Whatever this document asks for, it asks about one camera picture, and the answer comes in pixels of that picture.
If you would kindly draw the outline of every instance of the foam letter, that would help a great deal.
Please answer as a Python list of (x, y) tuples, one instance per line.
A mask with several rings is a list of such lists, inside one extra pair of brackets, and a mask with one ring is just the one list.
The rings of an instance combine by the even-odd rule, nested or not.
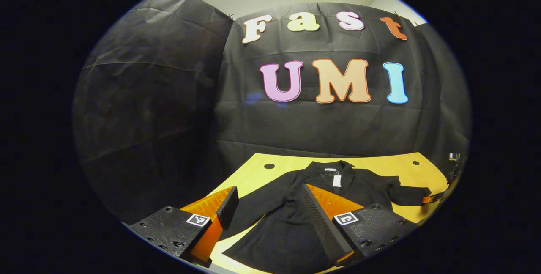
[(331, 86), (342, 102), (346, 99), (350, 87), (350, 101), (370, 101), (371, 97), (366, 83), (366, 68), (369, 64), (366, 60), (350, 60), (344, 75), (332, 60), (314, 60), (312, 65), (319, 72), (319, 95), (315, 98), (316, 102), (322, 104), (334, 102)]
[(404, 92), (404, 78), (402, 77), (404, 66), (397, 63), (385, 63), (383, 68), (389, 72), (391, 82), (391, 94), (387, 96), (387, 100), (394, 104), (407, 103), (408, 98)]
[(284, 64), (290, 71), (291, 88), (288, 91), (278, 89), (278, 80), (276, 72), (280, 68), (278, 64), (268, 64), (262, 66), (259, 70), (263, 73), (263, 83), (265, 85), (265, 93), (276, 102), (290, 102), (296, 99), (301, 93), (301, 67), (303, 62), (292, 60)]
[(338, 24), (346, 30), (362, 30), (365, 27), (365, 24), (359, 19), (359, 15), (353, 12), (338, 12), (336, 18), (340, 20)]
[(287, 28), (291, 31), (315, 31), (319, 29), (319, 24), (315, 22), (315, 15), (312, 13), (295, 13), (290, 16), (290, 20), (290, 23), (287, 24)]
[(257, 41), (261, 38), (261, 35), (257, 33), (259, 30), (261, 33), (265, 32), (265, 22), (270, 22), (272, 19), (271, 15), (265, 15), (258, 18), (246, 20), (244, 25), (246, 26), (246, 36), (242, 39), (243, 44), (247, 44), (252, 41)]
[(400, 32), (400, 30), (398, 30), (398, 28), (401, 27), (400, 24), (394, 22), (392, 18), (383, 17), (381, 18), (381, 21), (387, 24), (387, 27), (396, 38), (402, 39), (403, 41), (407, 39), (407, 36), (404, 33)]

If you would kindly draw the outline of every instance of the pink letter u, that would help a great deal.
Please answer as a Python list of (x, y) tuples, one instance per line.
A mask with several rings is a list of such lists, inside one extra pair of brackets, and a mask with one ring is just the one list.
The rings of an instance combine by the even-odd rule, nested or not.
[(301, 93), (301, 67), (303, 62), (300, 60), (292, 60), (284, 64), (290, 71), (291, 88), (288, 91), (278, 89), (278, 81), (276, 72), (280, 68), (278, 64), (268, 64), (260, 68), (263, 73), (263, 83), (265, 85), (265, 93), (276, 102), (290, 102), (296, 99)]

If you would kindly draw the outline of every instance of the black jacket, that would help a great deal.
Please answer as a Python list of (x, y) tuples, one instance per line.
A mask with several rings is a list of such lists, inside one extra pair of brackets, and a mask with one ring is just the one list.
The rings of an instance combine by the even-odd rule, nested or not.
[[(379, 203), (392, 210), (400, 205), (421, 205), (428, 188), (401, 186), (397, 176), (379, 176), (370, 170), (352, 168), (348, 162), (312, 162), (306, 169), (285, 173), (276, 180), (242, 197), (231, 226), (222, 233), (226, 239), (244, 231), (266, 215), (249, 233), (224, 251), (224, 255), (265, 272), (312, 274), (331, 268), (315, 230), (300, 200), (300, 188), (311, 184), (367, 206)], [(333, 187), (336, 168), (342, 187)]]

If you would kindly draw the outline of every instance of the clothing tag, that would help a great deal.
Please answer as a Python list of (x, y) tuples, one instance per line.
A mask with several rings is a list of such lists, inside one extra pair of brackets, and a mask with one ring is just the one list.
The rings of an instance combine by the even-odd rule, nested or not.
[(333, 186), (334, 187), (342, 187), (342, 185), (340, 184), (340, 179), (342, 178), (342, 176), (338, 175), (338, 176), (334, 176), (334, 179), (333, 179)]

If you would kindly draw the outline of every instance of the jacket sleeve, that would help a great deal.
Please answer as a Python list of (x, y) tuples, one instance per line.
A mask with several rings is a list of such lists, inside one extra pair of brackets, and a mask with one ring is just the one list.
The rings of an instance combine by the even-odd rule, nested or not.
[(387, 187), (387, 194), (391, 201), (398, 205), (423, 205), (423, 198), (430, 196), (428, 187), (412, 187), (400, 185), (398, 177), (393, 178)]
[(293, 172), (285, 173), (238, 200), (230, 227), (222, 232), (220, 240), (236, 235), (251, 227), (263, 215), (284, 204), (290, 191)]

